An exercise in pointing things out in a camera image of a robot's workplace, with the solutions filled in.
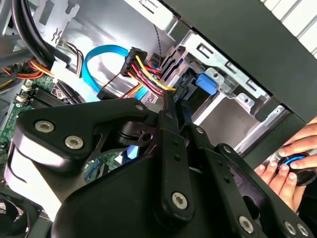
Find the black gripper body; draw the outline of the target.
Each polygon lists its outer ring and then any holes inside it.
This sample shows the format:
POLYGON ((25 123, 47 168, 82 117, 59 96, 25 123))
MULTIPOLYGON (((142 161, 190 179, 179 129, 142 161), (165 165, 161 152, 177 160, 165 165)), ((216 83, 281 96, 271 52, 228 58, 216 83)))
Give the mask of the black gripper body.
POLYGON ((147 155, 70 195, 53 238, 181 238, 195 215, 186 156, 147 155))

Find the bare person's hand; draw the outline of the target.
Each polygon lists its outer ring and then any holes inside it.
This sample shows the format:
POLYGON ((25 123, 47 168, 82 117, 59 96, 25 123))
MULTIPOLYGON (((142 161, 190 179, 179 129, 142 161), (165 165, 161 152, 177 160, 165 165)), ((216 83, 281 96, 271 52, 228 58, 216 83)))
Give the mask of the bare person's hand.
MULTIPOLYGON (((317 149, 317 120, 314 119, 300 131, 298 131, 292 138, 284 143, 283 147, 279 149, 279 154, 282 157, 308 152, 309 150, 317 149)), ((305 169, 317 167, 317 155, 313 154, 304 159, 291 162, 292 169, 305 169)))
POLYGON ((293 212, 297 213, 306 186, 297 186, 297 175, 290 172, 287 165, 282 165, 279 170, 277 168, 278 163, 271 161, 267 166, 259 165, 254 171, 293 212))

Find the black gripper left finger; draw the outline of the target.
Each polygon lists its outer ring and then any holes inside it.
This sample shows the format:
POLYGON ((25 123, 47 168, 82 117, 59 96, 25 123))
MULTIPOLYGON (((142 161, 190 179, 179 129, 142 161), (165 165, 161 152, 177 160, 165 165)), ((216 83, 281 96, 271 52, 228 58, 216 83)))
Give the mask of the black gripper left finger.
POLYGON ((66 199, 90 184, 83 179, 89 160, 137 145, 138 158, 180 155, 188 161, 177 104, 166 93, 157 113, 131 98, 25 112, 17 120, 11 146, 11 172, 21 184, 12 181, 11 187, 55 221, 66 199))

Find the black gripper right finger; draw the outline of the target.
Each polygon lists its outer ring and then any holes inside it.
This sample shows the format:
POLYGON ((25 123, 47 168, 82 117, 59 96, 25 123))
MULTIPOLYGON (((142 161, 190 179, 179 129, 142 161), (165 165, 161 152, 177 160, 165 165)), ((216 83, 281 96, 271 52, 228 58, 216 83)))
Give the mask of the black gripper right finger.
POLYGON ((227 144, 213 146, 192 122, 185 102, 176 105, 188 141, 193 220, 182 238, 312 238, 312 230, 227 144))

